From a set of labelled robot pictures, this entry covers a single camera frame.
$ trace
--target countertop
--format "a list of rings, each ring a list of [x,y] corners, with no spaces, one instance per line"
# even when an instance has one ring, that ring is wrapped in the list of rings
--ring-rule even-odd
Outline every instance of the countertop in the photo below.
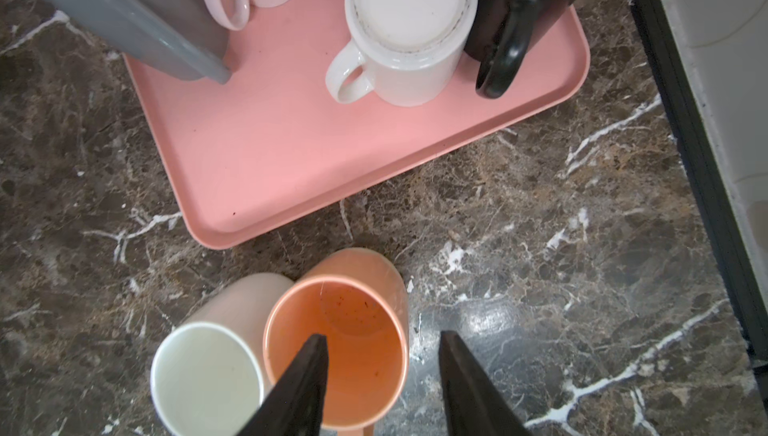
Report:
[[[120,55],[44,0],[0,0],[0,434],[166,434],[148,373],[171,329],[350,246],[409,289],[408,383],[378,434],[446,434],[441,329],[534,434],[768,432],[627,3],[576,7],[592,63],[569,101],[211,251]]]

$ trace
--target pink tray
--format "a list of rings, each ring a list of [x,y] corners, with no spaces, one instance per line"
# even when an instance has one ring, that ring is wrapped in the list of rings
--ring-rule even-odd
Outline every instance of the pink tray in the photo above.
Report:
[[[571,97],[589,47],[566,12],[498,100],[475,95],[466,55],[448,88],[417,108],[371,94],[333,101],[326,69],[349,41],[344,0],[257,9],[233,32],[229,83],[181,82],[126,58],[192,236],[224,249],[273,230]]]

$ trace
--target black edge strip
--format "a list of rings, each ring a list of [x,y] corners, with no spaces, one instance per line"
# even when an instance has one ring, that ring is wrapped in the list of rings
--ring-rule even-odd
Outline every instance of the black edge strip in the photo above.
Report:
[[[768,313],[661,0],[628,0],[728,297],[754,356],[768,359]]]

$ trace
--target tray rim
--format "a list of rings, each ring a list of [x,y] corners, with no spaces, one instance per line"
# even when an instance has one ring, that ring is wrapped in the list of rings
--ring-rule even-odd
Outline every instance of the tray rim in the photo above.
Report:
[[[355,178],[354,180],[348,181],[347,183],[344,183],[339,187],[336,187],[330,191],[326,191],[317,196],[314,196],[309,200],[299,203],[291,208],[287,208],[279,213],[274,214],[271,217],[256,221],[240,230],[229,232],[229,233],[218,232],[214,230],[216,235],[220,235],[216,238],[216,241],[208,238],[208,236],[212,234],[211,231],[206,230],[205,228],[202,227],[202,225],[195,222],[195,218],[193,215],[194,211],[189,209],[189,207],[193,206],[193,204],[191,202],[188,203],[186,201],[187,198],[184,197],[184,195],[178,191],[177,182],[175,181],[176,179],[174,178],[174,173],[169,171],[169,164],[167,161],[166,154],[163,150],[163,147],[161,147],[158,144],[156,128],[154,126],[152,118],[148,116],[144,97],[139,91],[139,86],[136,84],[136,77],[134,76],[133,65],[143,65],[143,64],[139,60],[134,60],[133,58],[125,54],[123,55],[123,59],[125,62],[125,66],[128,69],[128,74],[130,76],[131,83],[134,86],[134,91],[136,92],[136,96],[139,99],[141,110],[144,112],[144,118],[147,120],[150,131],[152,133],[152,138],[154,139],[155,147],[158,149],[158,153],[160,154],[160,160],[163,163],[163,168],[165,170],[166,175],[168,176],[168,181],[170,182],[171,188],[173,189],[174,197],[176,198],[176,201],[179,205],[179,209],[183,216],[184,225],[187,227],[187,231],[189,231],[190,234],[192,235],[192,238],[197,240],[197,242],[202,246],[208,249],[221,250],[221,249],[233,248],[237,245],[244,243],[245,241],[248,241],[250,239],[254,239],[255,237],[266,234],[272,230],[282,227],[283,225],[291,223],[292,221],[298,220],[310,213],[314,213],[315,211],[318,211],[326,206],[329,206],[347,197],[350,197],[355,193],[358,193],[370,187],[376,186],[377,184],[387,181],[392,177],[405,173],[406,171],[412,170],[417,166],[421,166],[422,164],[428,161],[434,160],[438,157],[441,157],[444,154],[447,154],[447,153],[450,153],[451,151],[459,149],[460,147],[463,147],[466,144],[472,143],[474,141],[479,140],[480,138],[488,136],[489,134],[495,133],[496,131],[504,127],[507,127],[510,124],[514,124],[524,119],[527,119],[533,115],[537,115],[538,113],[541,113],[544,110],[552,108],[553,106],[559,105],[560,103],[570,99],[579,90],[579,88],[581,88],[581,86],[584,84],[584,81],[586,81],[587,79],[587,74],[589,73],[589,67],[590,67],[591,54],[590,54],[590,47],[587,41],[587,36],[584,34],[584,28],[582,27],[581,21],[578,18],[576,9],[573,8],[573,6],[569,7],[566,13],[561,16],[561,19],[570,20],[570,24],[575,27],[574,30],[575,30],[576,36],[579,38],[579,41],[578,41],[579,44],[577,44],[576,46],[578,48],[581,48],[581,50],[583,51],[581,52],[581,55],[577,55],[577,57],[575,58],[578,61],[578,64],[574,66],[574,70],[573,70],[574,74],[577,74],[577,75],[579,73],[581,74],[579,75],[578,79],[574,79],[575,84],[572,86],[572,88],[569,88],[560,98],[554,98],[551,101],[544,103],[543,105],[536,106],[532,110],[526,111],[522,115],[518,115],[515,117],[505,117],[505,115],[509,115],[510,113],[513,113],[519,108],[523,108],[525,105],[529,105],[533,103],[537,98],[533,100],[529,100],[528,102],[522,105],[517,105],[513,108],[509,108],[507,111],[504,111],[499,115],[490,117],[481,123],[475,124],[475,126],[470,127],[465,131],[461,131],[459,133],[453,134],[452,136],[447,137],[441,141],[438,141],[437,143],[433,143],[430,146],[424,147],[420,151],[410,153],[405,157],[400,158],[397,161],[387,164],[384,167],[375,168],[371,170],[369,173],[366,173],[358,178]],[[474,132],[475,128],[478,128],[478,127],[484,127],[484,129],[482,129],[481,131]],[[460,135],[460,134],[468,134],[468,136],[466,138],[460,138],[458,141],[454,141],[452,143],[446,143],[447,140],[455,140],[457,135]],[[414,159],[414,155],[419,155],[421,153],[425,153],[425,154],[423,156],[418,156]]]

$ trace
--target black mug handle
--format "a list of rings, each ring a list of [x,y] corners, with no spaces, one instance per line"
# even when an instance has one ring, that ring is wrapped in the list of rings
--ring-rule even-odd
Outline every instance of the black mug handle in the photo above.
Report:
[[[518,74],[533,35],[542,0],[511,0],[509,13],[499,28],[501,38],[485,52],[475,91],[484,98],[504,95]]]

